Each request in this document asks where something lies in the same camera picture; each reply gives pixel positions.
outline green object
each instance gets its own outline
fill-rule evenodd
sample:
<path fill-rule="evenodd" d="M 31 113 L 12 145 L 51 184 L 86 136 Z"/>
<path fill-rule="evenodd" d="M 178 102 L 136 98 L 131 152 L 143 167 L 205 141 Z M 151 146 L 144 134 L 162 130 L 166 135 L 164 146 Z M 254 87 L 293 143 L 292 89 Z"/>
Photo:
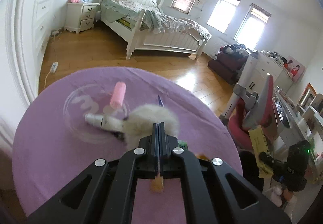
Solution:
<path fill-rule="evenodd" d="M 178 146 L 183 148 L 184 150 L 188 150 L 187 143 L 184 142 L 183 140 L 178 140 Z"/>

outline power strip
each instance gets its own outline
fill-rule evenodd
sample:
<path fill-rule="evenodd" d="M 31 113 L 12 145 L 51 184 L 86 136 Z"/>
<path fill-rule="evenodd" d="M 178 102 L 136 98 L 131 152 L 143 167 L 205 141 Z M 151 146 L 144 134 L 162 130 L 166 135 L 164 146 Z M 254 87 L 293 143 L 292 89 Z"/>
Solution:
<path fill-rule="evenodd" d="M 52 67 L 50 68 L 50 73 L 54 73 L 54 72 L 56 72 L 56 69 L 57 69 L 57 66 L 59 65 L 59 63 L 58 62 L 54 62 L 53 64 L 52 64 Z"/>

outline desk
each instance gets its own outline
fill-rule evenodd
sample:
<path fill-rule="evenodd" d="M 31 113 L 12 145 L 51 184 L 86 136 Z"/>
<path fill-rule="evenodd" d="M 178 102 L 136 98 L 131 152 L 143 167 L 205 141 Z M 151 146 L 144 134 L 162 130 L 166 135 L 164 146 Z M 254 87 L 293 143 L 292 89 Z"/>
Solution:
<path fill-rule="evenodd" d="M 73 73 L 44 90 L 30 105 L 15 135 L 13 176 L 27 215 L 57 193 L 97 158 L 120 158 L 122 142 L 84 121 L 88 112 L 103 113 L 118 81 L 127 85 L 122 117 L 145 103 L 166 108 L 180 121 L 179 139 L 194 153 L 220 157 L 242 174 L 234 142 L 214 113 L 192 93 L 155 74 L 123 67 L 93 68 Z M 132 223 L 186 223 L 180 181 L 164 181 L 162 194 L 140 180 Z"/>

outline pink cylinder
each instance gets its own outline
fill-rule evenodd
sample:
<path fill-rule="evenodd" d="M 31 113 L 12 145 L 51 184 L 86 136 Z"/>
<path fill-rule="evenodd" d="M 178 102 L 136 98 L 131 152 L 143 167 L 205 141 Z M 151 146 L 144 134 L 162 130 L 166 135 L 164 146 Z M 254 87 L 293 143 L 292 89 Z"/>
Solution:
<path fill-rule="evenodd" d="M 126 93 L 126 84 L 124 82 L 117 82 L 111 97 L 110 106 L 117 110 L 122 107 L 124 95 Z"/>

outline bedspread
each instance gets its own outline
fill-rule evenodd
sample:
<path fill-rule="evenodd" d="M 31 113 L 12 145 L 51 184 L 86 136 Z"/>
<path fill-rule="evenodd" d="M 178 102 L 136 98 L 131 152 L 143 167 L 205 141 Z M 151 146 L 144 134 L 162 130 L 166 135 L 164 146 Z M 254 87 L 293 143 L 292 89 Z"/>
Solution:
<path fill-rule="evenodd" d="M 195 29 L 205 39 L 209 40 L 211 38 L 209 31 L 197 22 L 185 18 L 178 19 L 165 15 L 163 11 L 157 7 L 142 5 L 139 2 L 130 0 L 106 0 L 101 7 L 118 12 L 117 14 L 114 14 L 113 17 L 109 16 L 107 18 L 111 23 L 124 16 L 136 21 L 138 20 L 140 11 L 144 9 L 146 10 L 146 13 L 143 22 L 154 33 L 186 32 L 190 29 Z"/>

